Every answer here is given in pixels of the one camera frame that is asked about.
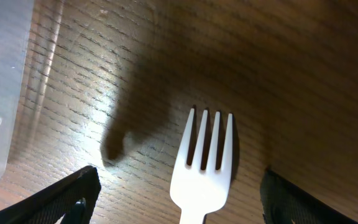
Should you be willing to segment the white plastic fork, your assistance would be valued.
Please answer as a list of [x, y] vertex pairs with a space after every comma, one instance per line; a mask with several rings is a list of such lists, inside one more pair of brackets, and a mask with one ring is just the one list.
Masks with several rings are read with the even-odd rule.
[[223, 208], [227, 201], [233, 162], [234, 116], [232, 113], [228, 114], [223, 157], [221, 167], [217, 169], [219, 115], [220, 112], [217, 112], [214, 119], [208, 160], [203, 170], [201, 161], [208, 111], [203, 111], [191, 165], [186, 162], [190, 150], [195, 109], [192, 108], [189, 112], [170, 182], [170, 197], [181, 209], [180, 224], [203, 223], [205, 215]]

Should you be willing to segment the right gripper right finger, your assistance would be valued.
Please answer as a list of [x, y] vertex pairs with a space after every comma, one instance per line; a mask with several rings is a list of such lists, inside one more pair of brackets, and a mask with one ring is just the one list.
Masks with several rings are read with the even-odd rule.
[[266, 224], [357, 224], [357, 222], [267, 169], [260, 185]]

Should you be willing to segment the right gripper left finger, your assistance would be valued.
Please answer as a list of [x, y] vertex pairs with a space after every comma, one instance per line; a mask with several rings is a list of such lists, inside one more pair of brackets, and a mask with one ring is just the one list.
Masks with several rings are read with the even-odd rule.
[[0, 223], [89, 223], [100, 191], [97, 168], [85, 166], [0, 210]]

